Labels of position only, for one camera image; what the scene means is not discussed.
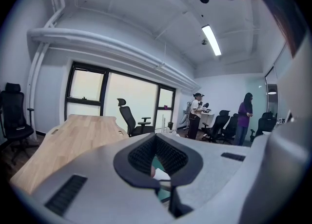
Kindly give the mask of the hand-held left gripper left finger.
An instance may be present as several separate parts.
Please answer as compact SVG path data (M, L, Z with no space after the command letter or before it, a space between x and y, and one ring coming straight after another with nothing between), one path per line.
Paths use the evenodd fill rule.
M151 133L120 150L113 160L116 173L133 187L160 188L160 183L151 177L156 147L156 135Z

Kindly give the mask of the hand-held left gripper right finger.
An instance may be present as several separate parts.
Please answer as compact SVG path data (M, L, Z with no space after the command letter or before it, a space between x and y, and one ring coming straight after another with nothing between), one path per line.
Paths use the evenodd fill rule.
M156 156L171 178L171 185L188 185L203 168L203 158L195 150L175 141L173 136L155 135Z

